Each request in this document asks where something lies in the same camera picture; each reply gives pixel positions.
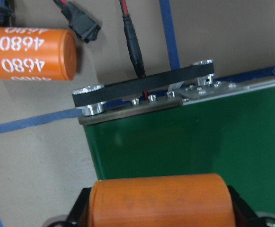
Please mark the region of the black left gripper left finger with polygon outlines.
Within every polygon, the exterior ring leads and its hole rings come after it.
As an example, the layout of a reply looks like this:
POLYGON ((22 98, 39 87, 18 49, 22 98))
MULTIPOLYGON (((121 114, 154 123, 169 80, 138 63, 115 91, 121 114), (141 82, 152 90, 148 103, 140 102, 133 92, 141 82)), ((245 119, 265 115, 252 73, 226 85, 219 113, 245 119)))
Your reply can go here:
POLYGON ((67 227, 87 227, 91 188, 83 188, 66 218, 67 227))

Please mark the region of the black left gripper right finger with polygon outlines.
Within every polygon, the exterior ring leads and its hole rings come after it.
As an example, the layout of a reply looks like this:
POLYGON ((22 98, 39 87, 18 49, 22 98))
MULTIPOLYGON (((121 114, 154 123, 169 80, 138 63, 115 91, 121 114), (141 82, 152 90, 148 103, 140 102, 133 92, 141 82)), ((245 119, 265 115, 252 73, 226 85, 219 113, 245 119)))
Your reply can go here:
POLYGON ((233 204, 236 226, 264 227, 264 219, 258 217, 258 215, 243 200, 243 198, 238 194, 238 192, 232 186, 228 186, 228 190, 233 204))

